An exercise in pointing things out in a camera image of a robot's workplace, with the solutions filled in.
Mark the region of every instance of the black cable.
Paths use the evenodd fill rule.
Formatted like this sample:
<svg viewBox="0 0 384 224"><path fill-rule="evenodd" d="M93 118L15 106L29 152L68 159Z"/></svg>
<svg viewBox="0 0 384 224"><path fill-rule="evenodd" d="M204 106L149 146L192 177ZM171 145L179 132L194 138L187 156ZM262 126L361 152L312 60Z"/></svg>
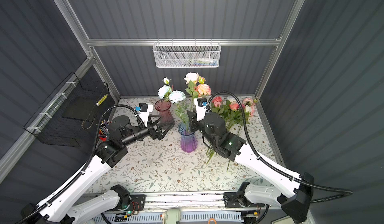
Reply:
<svg viewBox="0 0 384 224"><path fill-rule="evenodd" d="M112 106L112 107L109 107L100 117L100 120L98 122L98 126L100 126L101 124L101 121L103 120L105 114L109 111L111 111L112 109L114 108L117 108L117 107L124 107L124 108L128 108L130 109L131 111L133 111L133 113L135 114L136 118L137 118L137 123L139 124L140 128L144 128L144 122L142 121L142 119L140 118L140 116L138 115L137 111L132 108L131 106L127 106L127 105L115 105L115 106ZM56 200L62 193L64 193L77 179L79 179L79 177L85 172L85 170L87 169L87 167L89 166L93 156L94 156L94 153L95 153L95 150L96 150L96 147L97 147L97 142L98 142L98 137L99 137L99 129L97 128L96 129L96 135L95 135L95 139L94 139L94 143L93 143L93 147L92 147L92 150L91 150L91 154L89 155L89 158L87 160L87 162L84 164L83 168L81 169L81 171L76 174L76 176L70 180L70 182L68 184L65 185L65 187L63 187L60 191L58 191L51 199L49 199L46 203L44 203L43 205L41 205L40 207L38 207L37 209L35 209L34 211L32 211L28 216L24 217L23 219L21 219L20 221L16 222L16 224L21 224L27 220L29 220L31 217L33 217L34 215L36 215L37 213L39 213L42 209L46 208L48 205L50 205L54 200Z"/></svg>
<svg viewBox="0 0 384 224"><path fill-rule="evenodd" d="M349 190L349 189L343 189L343 188L331 188L331 187L326 187L326 186L319 186L319 185L316 185L316 184L312 184L312 183L308 183L304 180L300 180L300 179L296 179L294 178L293 176L277 169L276 167L274 167L273 165L269 164L266 160L264 160L256 151L255 147L252 145L252 141L249 137L249 134L248 134L248 130L247 130L247 122L245 120L245 112L244 112L244 109L243 109L243 106L242 106L242 103L240 102L240 100L238 99L237 96L235 96L233 93L229 92L229 91L218 91L216 93L214 93L208 100L207 102L207 111L209 112L211 110L211 107L210 107L210 103L211 101L214 99L214 97L218 94L229 94L231 95L235 100L236 102L238 103L239 105L239 109L240 111L242 112L242 117L243 117L243 126L244 126L244 133L245 133L245 136L247 138L247 141L253 151L253 153L257 156L257 158L262 162L264 163L265 165L267 165L269 168L271 168L272 170L276 171L277 173L285 176L286 178L290 179L291 181L294 180L304 186L308 186L308 187L311 187L311 188L316 188L316 189L319 189L319 190L323 190L323 191L329 191L329 192L336 192L336 193L340 193L338 195L334 195L334 196L329 196L329 197L326 197L326 198L318 198L318 199L314 199L314 200L311 200L311 203L318 203L318 202L324 202L324 201L331 201L331 200L335 200L335 199L338 199L338 198L343 198L343 197L346 197L346 196L349 196L349 195L352 195L353 194L353 191Z"/></svg>
<svg viewBox="0 0 384 224"><path fill-rule="evenodd" d="M265 204L265 211L264 211L264 213L262 214L261 217L259 217L259 218L256 220L256 222L255 222L254 224L258 224L259 222L261 222L261 221L264 219L266 213L268 212L268 209L269 209L269 205Z"/></svg>
<svg viewBox="0 0 384 224"><path fill-rule="evenodd" d="M107 224L112 224L110 221L108 221L108 219L105 217L104 213L101 213L101 217L104 219L104 221L107 223Z"/></svg>

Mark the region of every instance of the vase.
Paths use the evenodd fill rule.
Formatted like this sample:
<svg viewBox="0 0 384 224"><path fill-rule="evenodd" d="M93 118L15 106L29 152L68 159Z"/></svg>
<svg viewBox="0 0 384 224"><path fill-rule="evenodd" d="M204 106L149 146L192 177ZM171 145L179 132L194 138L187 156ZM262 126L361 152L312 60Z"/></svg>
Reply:
<svg viewBox="0 0 384 224"><path fill-rule="evenodd" d="M175 120L173 119L172 113L170 112L170 101L159 100L155 103L155 109L159 112L161 119L159 121L160 125L167 125L173 123Z"/></svg>
<svg viewBox="0 0 384 224"><path fill-rule="evenodd" d="M191 153L197 148L197 140L195 137L195 132L191 132L189 128L181 122L177 127L181 135L180 147L183 151L187 153Z"/></svg>

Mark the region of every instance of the table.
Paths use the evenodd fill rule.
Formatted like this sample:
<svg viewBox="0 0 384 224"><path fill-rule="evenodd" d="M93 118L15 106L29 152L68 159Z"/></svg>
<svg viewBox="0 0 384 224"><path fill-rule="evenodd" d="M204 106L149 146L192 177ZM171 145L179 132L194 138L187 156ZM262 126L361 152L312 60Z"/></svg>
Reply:
<svg viewBox="0 0 384 224"><path fill-rule="evenodd" d="M121 99L119 104L135 107L140 102L155 104L158 100L127 98ZM177 131L180 119L175 115L174 108L173 104L170 110L176 121L175 126L163 140L146 137L143 141L128 146L127 155L102 175L86 193L104 193L116 184L124 186L131 193L237 190L243 181L272 186L247 167L234 162L228 164L228 159L218 154L207 163L207 148L199 132L196 132L199 143L197 149L192 153L181 150L181 135ZM120 115L129 116L132 125L137 125L130 110L118 108L114 117ZM248 133L257 151L276 162L257 111L249 118L249 122ZM239 125L233 126L230 131L237 134ZM238 135L246 139L243 129Z"/></svg>

